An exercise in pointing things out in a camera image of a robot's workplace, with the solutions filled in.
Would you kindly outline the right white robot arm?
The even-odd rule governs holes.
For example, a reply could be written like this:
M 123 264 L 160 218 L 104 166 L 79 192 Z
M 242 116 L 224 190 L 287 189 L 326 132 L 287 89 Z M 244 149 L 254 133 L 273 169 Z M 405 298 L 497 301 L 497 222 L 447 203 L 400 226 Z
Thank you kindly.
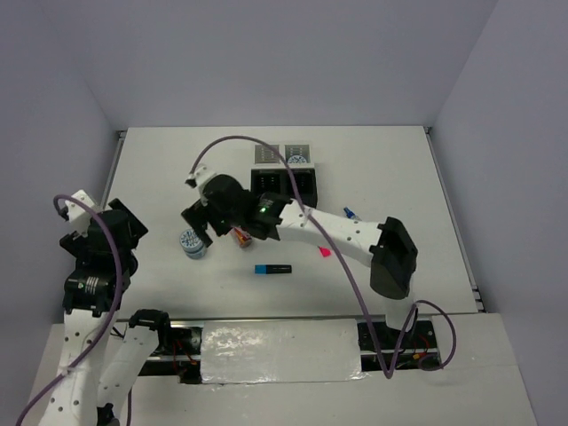
M 239 227 L 258 240 L 302 242 L 332 249 L 370 270 L 369 285 L 386 301 L 387 340 L 406 347 L 417 335 L 412 279 L 418 250 L 404 225 L 394 217 L 382 223 L 339 217 L 303 207 L 277 193 L 255 195 L 233 177 L 202 169 L 186 184 L 199 199 L 181 216 L 206 246 L 209 228 L 218 236 Z

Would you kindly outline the blue cleaning gel jar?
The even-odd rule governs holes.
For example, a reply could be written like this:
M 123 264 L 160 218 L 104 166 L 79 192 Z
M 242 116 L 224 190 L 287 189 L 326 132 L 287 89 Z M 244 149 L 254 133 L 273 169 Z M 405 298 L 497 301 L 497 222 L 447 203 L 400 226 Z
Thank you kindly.
M 302 147 L 290 147 L 287 150 L 287 164 L 300 165 L 308 164 L 310 160 L 309 152 Z
M 203 258 L 207 253 L 207 247 L 192 228 L 187 228 L 180 234 L 179 244 L 185 255 L 193 260 Z

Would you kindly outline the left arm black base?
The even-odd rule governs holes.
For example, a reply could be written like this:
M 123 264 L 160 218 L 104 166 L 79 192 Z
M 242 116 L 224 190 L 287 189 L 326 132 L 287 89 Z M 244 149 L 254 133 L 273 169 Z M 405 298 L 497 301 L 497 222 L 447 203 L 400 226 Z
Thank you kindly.
M 201 378 L 202 327 L 174 327 L 169 346 L 154 351 L 141 368 L 139 376 L 162 376 L 179 383 L 196 385 Z

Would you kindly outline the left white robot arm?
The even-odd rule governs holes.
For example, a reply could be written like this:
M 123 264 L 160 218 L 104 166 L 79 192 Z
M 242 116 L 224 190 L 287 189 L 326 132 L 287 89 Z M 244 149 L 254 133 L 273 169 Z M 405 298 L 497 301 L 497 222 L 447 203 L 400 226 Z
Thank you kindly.
M 117 353 L 105 359 L 122 297 L 138 269 L 134 256 L 146 227 L 118 199 L 102 209 L 84 190 L 53 199 L 70 233 L 59 245 L 75 259 L 64 283 L 64 334 L 57 374 L 28 402 L 22 424 L 41 400 L 42 425 L 129 425 L 132 389 L 151 353 L 174 342 L 166 312 L 141 309 L 129 319 Z

